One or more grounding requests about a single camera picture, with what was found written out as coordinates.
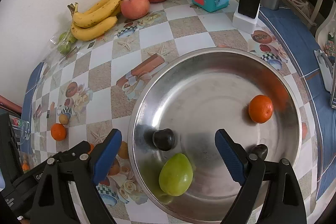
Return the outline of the white plastic chair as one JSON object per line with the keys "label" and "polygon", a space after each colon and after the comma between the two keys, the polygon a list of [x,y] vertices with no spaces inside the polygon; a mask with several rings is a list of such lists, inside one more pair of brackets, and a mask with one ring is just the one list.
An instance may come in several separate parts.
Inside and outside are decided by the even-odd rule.
{"label": "white plastic chair", "polygon": [[329,32],[335,32],[335,11],[336,2],[334,1],[328,17],[323,21],[319,28],[317,28],[315,33],[315,40],[322,51],[325,50],[325,43],[327,42]]}

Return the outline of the yellow banana bunch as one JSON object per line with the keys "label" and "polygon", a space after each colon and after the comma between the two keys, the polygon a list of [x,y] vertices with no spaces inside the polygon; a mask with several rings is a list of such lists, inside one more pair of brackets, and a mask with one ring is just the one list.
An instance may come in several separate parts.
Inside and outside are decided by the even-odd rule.
{"label": "yellow banana bunch", "polygon": [[69,4],[67,7],[72,16],[71,34],[84,42],[102,36],[116,25],[122,1],[100,0],[86,12],[78,11],[77,2]]}

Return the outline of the front red apple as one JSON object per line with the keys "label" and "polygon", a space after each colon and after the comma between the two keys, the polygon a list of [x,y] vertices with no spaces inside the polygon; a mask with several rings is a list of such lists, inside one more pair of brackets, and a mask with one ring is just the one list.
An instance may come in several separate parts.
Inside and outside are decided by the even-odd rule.
{"label": "front red apple", "polygon": [[145,16],[150,9],[148,0],[123,0],[121,4],[121,13],[127,19],[139,19]]}

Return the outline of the bag of green fruits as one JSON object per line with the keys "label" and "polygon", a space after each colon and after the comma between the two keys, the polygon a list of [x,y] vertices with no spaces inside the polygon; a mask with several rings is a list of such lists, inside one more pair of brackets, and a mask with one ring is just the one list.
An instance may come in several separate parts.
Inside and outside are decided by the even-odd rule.
{"label": "bag of green fruits", "polygon": [[54,34],[50,38],[50,42],[53,48],[56,48],[60,54],[66,56],[72,51],[72,47],[77,42],[77,39],[72,35],[70,30],[67,30]]}

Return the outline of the checkered fruit tablecloth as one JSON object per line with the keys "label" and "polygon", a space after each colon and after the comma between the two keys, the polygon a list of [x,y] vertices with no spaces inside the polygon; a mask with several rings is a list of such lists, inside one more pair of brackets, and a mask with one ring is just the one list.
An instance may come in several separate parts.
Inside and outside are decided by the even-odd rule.
{"label": "checkered fruit tablecloth", "polygon": [[[232,47],[273,61],[294,92],[302,117],[302,149],[297,175],[305,201],[307,221],[314,223],[335,193],[331,184],[319,196],[319,124],[307,82],[317,69],[307,70],[292,56],[286,42],[259,14],[256,31],[247,34],[232,25],[239,0],[209,13],[191,0],[167,0],[151,5],[147,16],[118,25],[91,42],[77,42],[64,57],[52,52],[31,74],[22,117],[30,122],[31,135],[21,148],[33,157],[34,166],[59,151],[86,140],[100,143],[112,127],[127,133],[135,95],[117,81],[150,57],[161,65],[187,52],[207,47]],[[55,141],[51,127],[67,114],[67,137]]]}

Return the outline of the large steel tray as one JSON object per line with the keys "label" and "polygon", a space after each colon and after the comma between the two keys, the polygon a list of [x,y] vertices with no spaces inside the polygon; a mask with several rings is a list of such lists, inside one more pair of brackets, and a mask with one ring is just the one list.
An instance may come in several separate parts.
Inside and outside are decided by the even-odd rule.
{"label": "large steel tray", "polygon": [[[255,123],[248,105],[257,95],[272,100],[273,114]],[[175,145],[161,151],[155,131],[170,128]],[[302,144],[301,115],[295,96],[280,73],[250,53],[205,48],[185,54],[161,69],[145,86],[131,115],[128,150],[134,175],[148,198],[165,213],[189,223],[219,223],[240,186],[232,180],[217,148],[215,133],[251,149],[268,147],[268,161],[296,165]],[[193,167],[193,182],[179,197],[159,187],[167,160],[182,153]]]}

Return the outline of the orange tangerine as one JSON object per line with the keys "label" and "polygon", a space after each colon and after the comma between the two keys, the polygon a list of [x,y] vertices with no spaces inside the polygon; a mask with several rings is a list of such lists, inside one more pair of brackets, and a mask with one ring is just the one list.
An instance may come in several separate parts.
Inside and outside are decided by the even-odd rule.
{"label": "orange tangerine", "polygon": [[55,123],[51,127],[51,136],[55,141],[63,141],[67,137],[67,130],[61,123]]}

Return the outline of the clear plastic fruit container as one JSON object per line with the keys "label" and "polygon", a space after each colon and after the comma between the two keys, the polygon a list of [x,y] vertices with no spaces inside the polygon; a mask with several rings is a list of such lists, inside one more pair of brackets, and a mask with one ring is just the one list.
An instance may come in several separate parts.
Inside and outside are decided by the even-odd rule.
{"label": "clear plastic fruit container", "polygon": [[22,151],[20,152],[20,162],[24,173],[28,172],[34,167],[33,157],[30,154]]}

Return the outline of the smartphone on stand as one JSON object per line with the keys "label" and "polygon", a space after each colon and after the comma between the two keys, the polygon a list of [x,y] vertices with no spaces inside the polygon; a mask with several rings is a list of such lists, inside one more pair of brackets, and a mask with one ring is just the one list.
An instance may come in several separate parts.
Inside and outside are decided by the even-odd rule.
{"label": "smartphone on stand", "polygon": [[322,50],[314,50],[314,55],[321,71],[325,89],[330,93],[330,106],[335,109],[335,64],[330,62]]}

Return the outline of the glass mug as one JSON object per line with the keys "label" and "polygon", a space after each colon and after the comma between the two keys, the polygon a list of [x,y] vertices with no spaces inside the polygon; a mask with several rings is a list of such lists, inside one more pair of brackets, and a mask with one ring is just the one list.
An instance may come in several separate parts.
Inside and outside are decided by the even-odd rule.
{"label": "glass mug", "polygon": [[18,145],[22,145],[25,141],[28,141],[30,139],[30,123],[13,115],[9,115],[9,118],[13,131],[15,133],[15,140],[17,141]]}

